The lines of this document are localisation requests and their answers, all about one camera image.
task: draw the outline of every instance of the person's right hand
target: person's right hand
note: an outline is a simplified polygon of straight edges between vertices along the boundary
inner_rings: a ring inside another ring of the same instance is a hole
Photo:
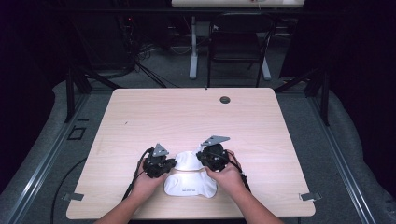
[[[231,150],[227,150],[229,152],[228,158],[230,161],[233,161],[235,164],[239,164],[232,155],[235,155]],[[238,169],[232,165],[231,163],[227,164],[220,172],[211,171],[207,166],[205,167],[207,175],[214,180],[216,180],[222,189],[224,189],[228,194],[237,193],[239,190],[246,189],[244,182],[242,181],[241,174],[239,173]]]

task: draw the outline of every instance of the light wood surface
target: light wood surface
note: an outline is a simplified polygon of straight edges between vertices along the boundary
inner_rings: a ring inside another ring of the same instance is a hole
[[[304,0],[172,0],[173,7],[302,7]]]
[[[223,104],[219,98],[228,96]],[[132,181],[143,152],[160,143],[174,158],[195,150],[211,135],[235,152],[251,191],[278,217],[314,215],[309,189],[272,89],[130,89],[116,90],[93,142],[67,216],[99,218],[116,206]],[[241,217],[237,206],[218,189],[203,196],[174,197],[157,188],[134,215],[136,219]]]

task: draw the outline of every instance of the person's left hand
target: person's left hand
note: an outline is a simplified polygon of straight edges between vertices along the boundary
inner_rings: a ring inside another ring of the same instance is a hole
[[[143,163],[145,160],[146,159],[142,160],[137,172],[138,174],[143,172]],[[168,177],[168,174],[163,174],[158,178],[151,178],[143,172],[134,182],[134,188],[128,198],[139,200],[141,203],[145,202],[154,190],[165,181],[166,177]]]

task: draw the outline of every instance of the chair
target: chair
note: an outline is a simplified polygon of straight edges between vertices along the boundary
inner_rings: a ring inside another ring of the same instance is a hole
[[[218,15],[209,26],[207,57],[207,87],[210,87],[210,70],[215,63],[258,63],[256,87],[262,76],[262,64],[270,36],[276,28],[267,14],[227,12]]]

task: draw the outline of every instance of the desk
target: desk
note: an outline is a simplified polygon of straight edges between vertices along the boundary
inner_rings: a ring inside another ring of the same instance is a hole
[[[172,0],[172,7],[302,7],[305,0]],[[191,64],[190,79],[196,79],[198,53],[196,48],[195,17],[191,19]],[[271,80],[268,63],[262,64],[264,80]]]
[[[219,98],[228,96],[223,104]],[[173,158],[195,150],[211,135],[235,152],[256,198],[278,217],[314,215],[309,192],[290,135],[271,89],[130,89],[116,90],[92,145],[67,217],[99,218],[116,206],[132,181],[137,161],[160,143]],[[173,197],[157,188],[133,219],[242,217],[218,188],[216,195]]]

